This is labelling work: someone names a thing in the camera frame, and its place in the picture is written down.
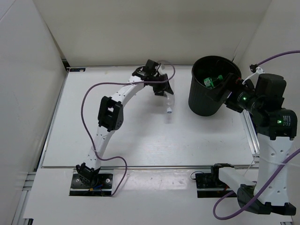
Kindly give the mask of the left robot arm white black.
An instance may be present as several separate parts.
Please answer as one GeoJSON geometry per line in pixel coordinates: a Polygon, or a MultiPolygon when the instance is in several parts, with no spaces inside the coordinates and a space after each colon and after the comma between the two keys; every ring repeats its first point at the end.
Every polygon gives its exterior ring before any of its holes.
{"type": "Polygon", "coordinates": [[[120,129],[124,121],[124,107],[129,100],[146,86],[151,86],[156,96],[167,97],[174,91],[170,80],[174,75],[168,76],[164,71],[166,60],[147,60],[144,66],[138,67],[129,77],[127,82],[120,83],[121,88],[111,96],[102,97],[97,115],[97,133],[92,137],[91,148],[87,158],[76,166],[81,182],[89,188],[95,187],[101,163],[105,160],[103,154],[112,137],[120,129]]]}

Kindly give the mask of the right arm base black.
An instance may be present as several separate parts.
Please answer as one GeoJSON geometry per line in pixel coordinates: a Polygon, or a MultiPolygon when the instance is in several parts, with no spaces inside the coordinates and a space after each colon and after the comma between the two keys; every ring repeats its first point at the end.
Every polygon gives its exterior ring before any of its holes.
{"type": "Polygon", "coordinates": [[[196,182],[197,198],[221,198],[232,191],[225,183],[213,180],[210,172],[195,171],[190,178],[196,182]]]}

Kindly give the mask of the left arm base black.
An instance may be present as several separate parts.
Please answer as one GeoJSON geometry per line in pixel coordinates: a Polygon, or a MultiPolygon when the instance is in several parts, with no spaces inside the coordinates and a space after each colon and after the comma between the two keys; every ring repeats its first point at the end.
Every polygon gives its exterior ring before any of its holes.
{"type": "Polygon", "coordinates": [[[112,173],[99,173],[92,181],[85,181],[77,172],[73,172],[69,196],[111,196],[113,185],[112,173]]]}

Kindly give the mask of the clear bottle blue cap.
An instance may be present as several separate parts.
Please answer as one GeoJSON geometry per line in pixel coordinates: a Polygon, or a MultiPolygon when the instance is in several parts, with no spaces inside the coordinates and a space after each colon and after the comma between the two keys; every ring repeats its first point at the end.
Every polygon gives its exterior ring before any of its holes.
{"type": "Polygon", "coordinates": [[[165,93],[165,110],[167,115],[172,115],[175,104],[175,95],[168,92],[165,93]]]}

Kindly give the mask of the green plastic bottle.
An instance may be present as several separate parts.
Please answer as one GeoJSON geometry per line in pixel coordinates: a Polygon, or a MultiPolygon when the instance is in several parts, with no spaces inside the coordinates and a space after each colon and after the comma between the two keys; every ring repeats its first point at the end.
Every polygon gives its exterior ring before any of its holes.
{"type": "Polygon", "coordinates": [[[203,80],[204,86],[209,89],[213,89],[223,81],[223,76],[218,75],[217,77],[208,77],[203,80]]]}

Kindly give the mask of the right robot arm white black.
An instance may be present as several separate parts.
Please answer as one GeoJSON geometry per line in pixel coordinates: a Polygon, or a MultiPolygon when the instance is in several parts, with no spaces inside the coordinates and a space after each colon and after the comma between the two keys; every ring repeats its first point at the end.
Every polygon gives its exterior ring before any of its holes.
{"type": "Polygon", "coordinates": [[[215,187],[226,184],[236,194],[240,211],[284,216],[296,214],[287,193],[286,164],[296,156],[291,152],[297,134],[297,115],[282,107],[286,81],[282,76],[262,73],[255,87],[230,73],[208,96],[223,101],[236,112],[249,112],[256,126],[261,161],[257,182],[247,180],[229,164],[211,167],[215,187]]]}

